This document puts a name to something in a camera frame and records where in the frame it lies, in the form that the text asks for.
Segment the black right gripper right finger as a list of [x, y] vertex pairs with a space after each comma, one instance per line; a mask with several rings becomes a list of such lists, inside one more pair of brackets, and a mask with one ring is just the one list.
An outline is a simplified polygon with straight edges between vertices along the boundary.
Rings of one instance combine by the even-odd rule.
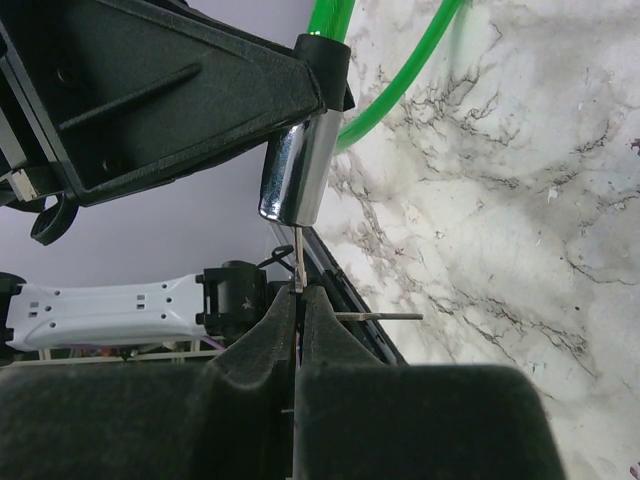
[[310, 287], [297, 374], [301, 479], [561, 479], [541, 401], [499, 365], [388, 366]]

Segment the silver cable lock key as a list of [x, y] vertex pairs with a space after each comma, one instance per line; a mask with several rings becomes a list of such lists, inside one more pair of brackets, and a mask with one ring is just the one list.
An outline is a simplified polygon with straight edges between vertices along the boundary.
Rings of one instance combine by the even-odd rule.
[[295, 292], [302, 294], [307, 285], [306, 269], [304, 265], [303, 229], [294, 227], [294, 261], [295, 261]]

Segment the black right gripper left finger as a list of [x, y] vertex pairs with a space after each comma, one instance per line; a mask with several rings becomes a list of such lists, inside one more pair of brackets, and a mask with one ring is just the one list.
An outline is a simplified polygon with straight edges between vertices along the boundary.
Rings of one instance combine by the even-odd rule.
[[208, 362], [8, 368], [5, 479], [283, 479], [292, 470], [296, 301]]

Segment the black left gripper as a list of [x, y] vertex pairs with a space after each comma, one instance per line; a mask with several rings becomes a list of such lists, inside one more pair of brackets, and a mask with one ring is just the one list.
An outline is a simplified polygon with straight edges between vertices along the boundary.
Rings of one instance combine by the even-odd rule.
[[1, 169], [30, 236], [323, 113], [310, 66], [176, 1], [4, 1]]

